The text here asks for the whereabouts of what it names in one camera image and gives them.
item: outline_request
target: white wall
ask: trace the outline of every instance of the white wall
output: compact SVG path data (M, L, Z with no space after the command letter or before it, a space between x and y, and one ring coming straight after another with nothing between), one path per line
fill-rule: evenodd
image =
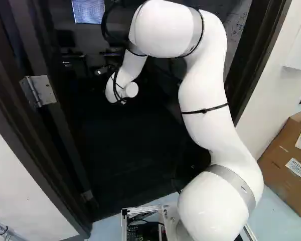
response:
M0 222L29 241L57 241L78 234L1 135Z
M236 127L259 158L301 100L301 70L283 67L301 26L301 0L292 0L279 37Z

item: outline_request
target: black cable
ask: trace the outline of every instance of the black cable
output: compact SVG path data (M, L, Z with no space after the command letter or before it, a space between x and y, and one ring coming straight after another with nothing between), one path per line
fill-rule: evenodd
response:
M212 110L215 110L215 109L220 109L220 108L223 108L223 107L226 107L226 106L228 106L228 103L221 104L221 105L218 105L218 106L215 106L215 107L212 107L212 108L208 108L208 109L200 109L200 110L195 110L195 111L182 111L181 114L199 114L199 113L205 114L209 111L212 111Z
M117 103L125 104L125 103L126 103L126 99L120 97L120 95L119 95L119 93L118 93L118 91L117 91L117 87L116 87L116 86L119 86L121 89L123 89L123 87L121 87L119 84L116 83L118 72L119 72L119 69L117 69L117 70L115 71L114 78L112 77L112 75L110 76L111 79L112 79L112 90L113 90L114 96L115 96L115 98L116 98L116 100L117 100L114 104L117 104Z
M114 0L112 2L112 4L110 5L110 7L108 9L105 10L105 13L102 17L102 20L101 20L101 33L102 33L102 36L103 38L106 40L106 41L117 41L117 42L120 42L120 43L123 43L124 46L127 46L127 41L124 40L124 39L119 39L113 35L110 34L108 28L107 28L107 20L108 20L108 16L109 14L111 13L111 11L114 10L115 7L117 7L119 5L119 3L121 2L121 0Z
M140 219L140 220L136 220L136 221L144 221L144 222L149 222L149 223L157 223L157 224L160 224L160 225L164 226L164 224L161 223L161 222L152 222L152 221L147 221L147 220L144 220L144 219Z

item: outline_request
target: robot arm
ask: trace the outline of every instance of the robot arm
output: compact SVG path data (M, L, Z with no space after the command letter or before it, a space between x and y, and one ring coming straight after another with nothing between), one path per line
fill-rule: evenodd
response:
M180 108L189 135L210 151L212 161L183 189L178 212L195 241L234 240L262 196L263 177L225 105L227 40L221 21L206 11L149 0L136 11L129 39L146 55L184 56L187 73L179 89ZM126 51L116 82L126 88L145 60ZM113 89L107 87L106 96L114 102Z

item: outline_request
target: door hinge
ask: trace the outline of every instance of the door hinge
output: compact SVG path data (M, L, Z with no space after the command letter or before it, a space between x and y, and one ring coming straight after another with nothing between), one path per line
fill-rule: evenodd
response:
M82 197L82 199L84 199L84 202L87 202L94 198L94 194L92 193L91 190L88 190L88 191L81 193L81 197Z
M47 75L26 76L19 84L34 109L57 102Z

